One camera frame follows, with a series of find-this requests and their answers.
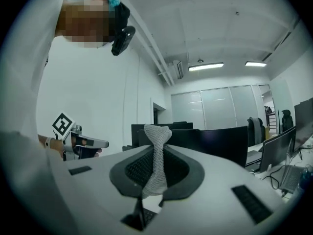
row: hand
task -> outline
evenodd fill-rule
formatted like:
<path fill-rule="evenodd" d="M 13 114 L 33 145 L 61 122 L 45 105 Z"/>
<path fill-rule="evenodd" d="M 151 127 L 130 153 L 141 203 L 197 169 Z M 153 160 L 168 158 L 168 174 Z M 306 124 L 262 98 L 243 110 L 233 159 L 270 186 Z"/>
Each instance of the hand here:
<path fill-rule="evenodd" d="M 87 141 L 83 140 L 82 143 L 83 143 L 83 145 L 86 145 Z M 76 137 L 72 137 L 72 147 L 75 147 L 75 145 L 76 145 Z M 63 158 L 64 147 L 63 147 L 62 140 L 51 139 L 50 147 L 51 147 L 51 149 L 57 150 L 60 153 L 61 158 Z M 100 152 L 102 152 L 102 149 L 97 150 L 94 157 L 99 157 Z"/>
<path fill-rule="evenodd" d="M 76 145 L 76 137 L 73 136 L 71 137 L 72 138 L 72 147 L 75 147 Z M 86 145 L 87 144 L 87 140 L 84 140 L 82 141 L 83 145 Z M 102 152 L 102 149 L 98 149 L 97 152 L 95 153 L 94 157 L 99 157 L 99 153 Z"/>

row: laptop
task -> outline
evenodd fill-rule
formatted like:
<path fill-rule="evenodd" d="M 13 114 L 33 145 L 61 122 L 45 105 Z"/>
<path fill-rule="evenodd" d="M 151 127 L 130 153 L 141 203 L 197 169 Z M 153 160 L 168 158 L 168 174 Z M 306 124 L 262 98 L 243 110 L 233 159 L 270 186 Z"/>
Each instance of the laptop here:
<path fill-rule="evenodd" d="M 291 159 L 292 159 L 292 151 L 294 148 L 294 140 L 295 138 L 292 138 L 287 150 L 287 156 L 286 156 L 286 163 L 285 163 L 285 171 L 283 174 L 283 180 L 280 185 L 281 190 L 286 190 L 290 193 L 293 193 L 295 189 L 298 186 L 298 183 L 300 181 L 300 177 L 302 172 L 305 170 L 304 167 L 294 166 L 290 165 Z"/>

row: keyboard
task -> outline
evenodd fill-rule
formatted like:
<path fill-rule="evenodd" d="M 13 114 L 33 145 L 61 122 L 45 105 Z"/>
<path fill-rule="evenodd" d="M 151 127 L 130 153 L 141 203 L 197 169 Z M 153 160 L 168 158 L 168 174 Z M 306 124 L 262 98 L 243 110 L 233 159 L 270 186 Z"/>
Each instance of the keyboard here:
<path fill-rule="evenodd" d="M 303 168 L 301 167 L 290 167 L 284 187 L 295 190 L 299 183 L 302 172 Z"/>
<path fill-rule="evenodd" d="M 152 221 L 152 219 L 157 215 L 157 213 L 150 211 L 148 209 L 143 209 L 143 217 L 146 222 L 146 226 Z"/>

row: wrist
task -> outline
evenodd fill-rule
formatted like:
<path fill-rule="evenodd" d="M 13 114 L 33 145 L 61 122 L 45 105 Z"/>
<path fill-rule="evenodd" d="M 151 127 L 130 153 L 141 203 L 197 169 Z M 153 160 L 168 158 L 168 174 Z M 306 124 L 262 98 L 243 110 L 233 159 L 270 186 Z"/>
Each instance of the wrist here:
<path fill-rule="evenodd" d="M 64 151 L 62 140 L 51 139 L 50 148 L 58 151 L 60 155 L 62 156 L 63 151 Z"/>

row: ceiling light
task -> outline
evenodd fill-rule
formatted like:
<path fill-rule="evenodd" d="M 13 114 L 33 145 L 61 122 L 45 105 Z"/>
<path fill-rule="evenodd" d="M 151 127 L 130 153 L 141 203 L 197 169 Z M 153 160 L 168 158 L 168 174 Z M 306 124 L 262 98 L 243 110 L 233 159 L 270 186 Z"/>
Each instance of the ceiling light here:
<path fill-rule="evenodd" d="M 190 66 L 189 71 L 199 71 L 204 69 L 211 69 L 211 68 L 220 68 L 224 65 L 224 63 L 215 63 L 215 64 L 208 64 L 208 65 L 195 65 Z"/>
<path fill-rule="evenodd" d="M 260 63 L 260 62 L 246 62 L 246 66 L 264 67 L 264 66 L 266 66 L 266 63 Z"/>

